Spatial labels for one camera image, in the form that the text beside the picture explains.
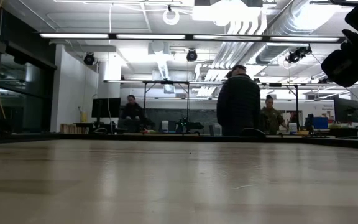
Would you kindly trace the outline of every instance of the wooden table surface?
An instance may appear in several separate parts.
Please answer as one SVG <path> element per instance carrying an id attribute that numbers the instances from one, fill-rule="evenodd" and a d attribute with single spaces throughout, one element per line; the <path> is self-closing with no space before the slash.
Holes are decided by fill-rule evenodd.
<path id="1" fill-rule="evenodd" d="M 0 223 L 358 224 L 358 149 L 0 144 Z"/>

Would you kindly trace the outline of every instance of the glass wall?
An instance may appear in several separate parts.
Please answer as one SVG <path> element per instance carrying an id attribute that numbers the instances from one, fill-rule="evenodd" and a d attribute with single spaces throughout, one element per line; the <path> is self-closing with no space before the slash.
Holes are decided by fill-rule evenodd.
<path id="1" fill-rule="evenodd" d="M 12 55 L 1 55 L 0 84 L 35 95 L 50 95 L 52 82 L 53 74 Z"/>
<path id="2" fill-rule="evenodd" d="M 0 57 L 0 119 L 13 133 L 49 131 L 53 70 L 9 54 Z"/>
<path id="3" fill-rule="evenodd" d="M 48 111 L 47 101 L 0 88 L 0 99 L 5 117 L 14 133 L 39 133 L 48 131 L 44 121 Z M 0 105 L 0 119 L 3 119 Z"/>

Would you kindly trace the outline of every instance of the computer monitor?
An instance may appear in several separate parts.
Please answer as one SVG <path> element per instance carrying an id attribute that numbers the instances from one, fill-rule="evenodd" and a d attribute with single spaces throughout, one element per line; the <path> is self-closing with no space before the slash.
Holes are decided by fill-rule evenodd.
<path id="1" fill-rule="evenodd" d="M 93 99 L 93 118 L 118 118 L 121 107 L 121 98 Z"/>
<path id="2" fill-rule="evenodd" d="M 335 121 L 340 123 L 358 123 L 358 102 L 334 98 Z"/>

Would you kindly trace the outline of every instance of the black puffer jacket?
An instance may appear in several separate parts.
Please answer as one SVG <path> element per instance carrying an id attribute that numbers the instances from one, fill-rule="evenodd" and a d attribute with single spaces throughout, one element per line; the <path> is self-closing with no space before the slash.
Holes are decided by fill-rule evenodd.
<path id="1" fill-rule="evenodd" d="M 219 93 L 217 117 L 224 127 L 259 129 L 259 86 L 245 74 L 229 78 Z"/>
<path id="2" fill-rule="evenodd" d="M 137 103 L 133 105 L 127 103 L 127 105 L 125 105 L 124 111 L 122 112 L 121 118 L 125 119 L 126 117 L 130 117 L 131 119 L 135 119 L 137 116 L 140 118 L 140 120 L 144 119 L 143 108 L 141 108 Z"/>

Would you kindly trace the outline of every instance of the blue box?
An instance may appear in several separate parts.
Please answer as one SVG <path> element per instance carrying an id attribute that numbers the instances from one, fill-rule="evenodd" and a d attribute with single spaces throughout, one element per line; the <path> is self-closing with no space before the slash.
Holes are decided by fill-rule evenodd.
<path id="1" fill-rule="evenodd" d="M 328 129 L 328 118 L 314 117 L 313 126 L 315 129 Z"/>

